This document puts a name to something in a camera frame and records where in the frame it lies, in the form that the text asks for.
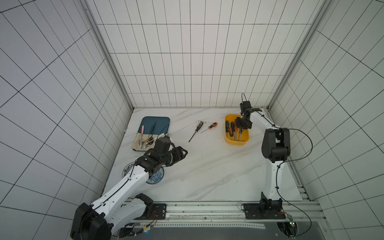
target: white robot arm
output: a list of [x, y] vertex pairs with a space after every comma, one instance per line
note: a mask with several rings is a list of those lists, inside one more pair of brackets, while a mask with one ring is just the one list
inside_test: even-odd
[[[252, 124], [255, 124], [260, 130], [265, 131], [262, 153], [268, 159], [266, 181], [256, 210], [263, 215], [268, 215], [268, 211], [275, 215], [276, 211], [282, 209], [282, 200], [279, 198], [277, 186], [281, 182], [283, 165], [280, 166], [280, 171], [277, 169], [290, 154], [289, 130], [276, 126], [261, 109], [252, 108], [249, 101], [242, 102], [240, 109], [241, 118], [236, 119], [238, 128], [251, 129]], [[160, 170], [161, 166], [172, 166], [184, 159], [187, 154], [185, 149], [175, 147], [168, 136], [157, 139], [155, 147], [139, 157], [130, 172], [110, 191], [91, 205], [83, 203], [77, 208], [70, 233], [71, 238], [74, 240], [110, 239], [112, 233], [117, 232], [133, 219], [149, 218], [153, 213], [151, 198], [139, 194], [124, 205], [126, 199]]]
[[281, 163], [287, 161], [291, 152], [290, 132], [287, 128], [274, 124], [260, 108], [252, 108], [249, 101], [240, 103], [240, 110], [241, 117], [236, 119], [238, 128], [251, 129], [252, 124], [255, 124], [261, 131], [264, 131], [262, 154], [267, 159], [266, 178], [258, 212], [263, 215], [266, 211], [270, 211], [274, 216], [274, 212], [282, 209], [278, 186], [281, 186], [281, 176], [285, 165]]
[[139, 157], [132, 169], [110, 191], [91, 205], [81, 204], [75, 212], [70, 236], [74, 240], [105, 240], [138, 217], [153, 214], [153, 200], [139, 194], [125, 201], [162, 166], [170, 167], [185, 158], [188, 152], [175, 147], [168, 136], [158, 138], [155, 147]]

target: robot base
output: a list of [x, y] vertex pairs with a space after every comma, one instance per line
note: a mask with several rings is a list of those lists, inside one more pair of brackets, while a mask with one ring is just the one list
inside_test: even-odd
[[166, 218], [166, 213], [167, 204], [153, 204], [151, 215], [149, 215], [148, 217], [143, 215], [141, 217], [135, 218], [135, 220], [152, 220], [155, 217], [157, 218], [157, 220], [164, 220]]
[[280, 211], [283, 209], [283, 201], [267, 199], [264, 194], [258, 204], [243, 204], [243, 211], [246, 219], [285, 219], [285, 214]]

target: blue and white plate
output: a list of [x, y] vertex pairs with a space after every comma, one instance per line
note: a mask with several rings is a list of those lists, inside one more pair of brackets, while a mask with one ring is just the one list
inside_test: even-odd
[[[130, 164], [125, 166], [125, 168], [123, 169], [123, 171], [121, 173], [122, 178], [124, 178], [125, 175], [127, 175], [127, 173], [130, 172], [130, 170], [134, 164], [135, 164], [135, 162], [131, 162]], [[152, 175], [152, 177], [150, 179], [147, 180], [147, 183], [148, 184], [156, 184], [156, 183], [160, 182], [163, 179], [163, 177], [164, 177], [164, 168], [161, 167], [160, 170], [158, 170], [155, 174]]]

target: screwdriver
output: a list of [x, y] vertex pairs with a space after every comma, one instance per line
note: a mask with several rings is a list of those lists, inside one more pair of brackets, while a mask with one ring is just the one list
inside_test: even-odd
[[239, 133], [240, 133], [240, 136], [237, 138], [238, 141], [241, 138], [241, 134], [243, 133], [243, 129], [240, 129]]
[[203, 124], [204, 124], [203, 122], [200, 122], [200, 123], [197, 125], [197, 128], [196, 128], [196, 130], [195, 130], [195, 133], [197, 133], [197, 131], [200, 130], [200, 128], [201, 128], [201, 126], [203, 126]]
[[229, 128], [229, 136], [230, 136], [230, 137], [233, 137], [233, 130], [234, 130], [234, 127], [232, 127], [232, 125], [234, 125], [233, 122], [231, 122], [231, 127]]
[[235, 134], [235, 123], [234, 122], [231, 122], [231, 130], [230, 130], [230, 136], [233, 137], [234, 134]]
[[209, 126], [206, 130], [211, 129], [211, 128], [216, 127], [216, 126], [217, 126], [217, 123], [214, 122], [214, 123], [212, 123], [212, 125]]
[[229, 122], [225, 121], [225, 132], [227, 133], [227, 138], [228, 138], [228, 133], [229, 133]]
[[237, 139], [237, 126], [235, 125], [235, 141], [237, 141], [236, 139]]

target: screwdriver shaft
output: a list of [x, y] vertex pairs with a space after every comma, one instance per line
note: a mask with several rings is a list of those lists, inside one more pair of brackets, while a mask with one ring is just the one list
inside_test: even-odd
[[[197, 133], [197, 131], [195, 131], [195, 133]], [[195, 135], [195, 133], [192, 135], [191, 139], [193, 138], [193, 136]], [[191, 139], [190, 139], [188, 142], [190, 142], [190, 141], [191, 141]]]

